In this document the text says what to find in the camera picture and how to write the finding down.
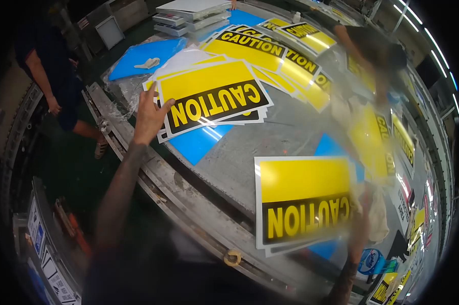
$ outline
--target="detergent bottle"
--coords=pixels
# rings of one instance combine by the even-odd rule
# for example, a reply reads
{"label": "detergent bottle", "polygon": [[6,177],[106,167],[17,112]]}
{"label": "detergent bottle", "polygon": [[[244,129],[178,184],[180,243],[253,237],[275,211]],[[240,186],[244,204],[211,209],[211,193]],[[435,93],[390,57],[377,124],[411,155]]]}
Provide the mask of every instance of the detergent bottle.
{"label": "detergent bottle", "polygon": [[365,249],[362,252],[358,271],[364,275],[396,272],[399,267],[397,260],[386,260],[377,249]]}

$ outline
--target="dark shirt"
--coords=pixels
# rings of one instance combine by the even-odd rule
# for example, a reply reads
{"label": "dark shirt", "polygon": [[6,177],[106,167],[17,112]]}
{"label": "dark shirt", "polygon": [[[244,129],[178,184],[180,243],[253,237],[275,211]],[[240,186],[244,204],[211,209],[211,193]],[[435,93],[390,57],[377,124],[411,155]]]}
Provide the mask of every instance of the dark shirt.
{"label": "dark shirt", "polygon": [[346,25],[348,36],[363,58],[375,67],[382,66],[379,53],[384,51],[390,42],[378,31],[361,26]]}
{"label": "dark shirt", "polygon": [[16,33],[14,49],[18,65],[33,80],[26,59],[33,50],[41,60],[53,94],[56,95],[62,85],[75,77],[69,61],[69,51],[62,34],[47,21],[35,19],[23,24]]}

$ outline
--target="green floor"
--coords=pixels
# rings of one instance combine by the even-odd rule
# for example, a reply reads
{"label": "green floor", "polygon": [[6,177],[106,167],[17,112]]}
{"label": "green floor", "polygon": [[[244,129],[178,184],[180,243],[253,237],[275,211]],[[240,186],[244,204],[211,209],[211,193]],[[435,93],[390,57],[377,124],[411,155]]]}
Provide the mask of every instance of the green floor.
{"label": "green floor", "polygon": [[[104,51],[91,63],[79,67],[84,84],[103,84],[100,75],[116,62],[129,46],[141,43],[152,36],[154,22],[148,19],[125,33],[126,38],[110,51]],[[79,119],[95,125],[85,103],[79,108]],[[68,206],[80,222],[88,241],[92,241],[95,229],[95,215],[106,189],[111,182],[120,160],[109,148],[101,160],[94,158],[96,143],[92,139],[63,131],[55,118],[45,116],[41,126],[42,136],[37,142],[30,175],[43,180],[49,203],[64,196]],[[170,221],[158,206],[136,185],[132,209],[128,220],[127,238],[136,238],[146,233],[150,236],[165,234]]]}

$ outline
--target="worker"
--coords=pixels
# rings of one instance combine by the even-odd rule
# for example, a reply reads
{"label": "worker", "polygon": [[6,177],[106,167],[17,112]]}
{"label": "worker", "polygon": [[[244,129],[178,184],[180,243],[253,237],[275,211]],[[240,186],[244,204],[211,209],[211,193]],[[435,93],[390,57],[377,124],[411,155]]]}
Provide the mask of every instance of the worker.
{"label": "worker", "polygon": [[97,141],[94,157],[100,159],[107,140],[97,128],[79,120],[82,82],[76,77],[77,62],[70,58],[65,40],[48,21],[30,18],[18,28],[14,43],[18,65],[39,86],[53,114],[65,131]]}
{"label": "worker", "polygon": [[372,28],[335,25],[333,31],[358,64],[375,76],[377,103],[385,105],[391,79],[407,64],[403,47]]}
{"label": "worker", "polygon": [[[95,246],[85,279],[82,304],[297,304],[252,282],[222,263],[170,262],[162,247],[144,258],[134,260],[122,247],[121,236],[128,215],[138,172],[147,145],[159,131],[166,113],[175,103],[168,100],[161,108],[153,103],[158,96],[154,82],[142,91],[133,140],[99,206]],[[349,259],[325,304],[346,304],[367,241],[367,218],[349,246]]]}

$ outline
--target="hand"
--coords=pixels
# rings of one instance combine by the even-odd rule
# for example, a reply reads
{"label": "hand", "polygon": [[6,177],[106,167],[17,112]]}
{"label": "hand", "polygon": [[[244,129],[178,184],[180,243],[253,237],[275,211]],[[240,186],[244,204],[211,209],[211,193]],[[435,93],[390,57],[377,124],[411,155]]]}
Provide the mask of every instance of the hand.
{"label": "hand", "polygon": [[363,249],[369,240],[369,211],[366,206],[363,207],[362,214],[355,213],[352,220],[352,232],[348,241],[348,258],[358,264],[362,256]]}
{"label": "hand", "polygon": [[52,95],[49,98],[46,98],[46,102],[48,103],[48,112],[51,112],[54,116],[57,116],[58,113],[62,110],[60,105],[58,105],[58,102],[56,101],[56,98]]}
{"label": "hand", "polygon": [[161,108],[153,103],[153,98],[158,96],[155,91],[156,82],[151,84],[148,91],[142,91],[140,102],[138,104],[138,116],[136,118],[135,134],[133,141],[136,144],[148,145],[160,130],[165,115],[170,111],[171,106],[175,104],[174,99],[170,99]]}

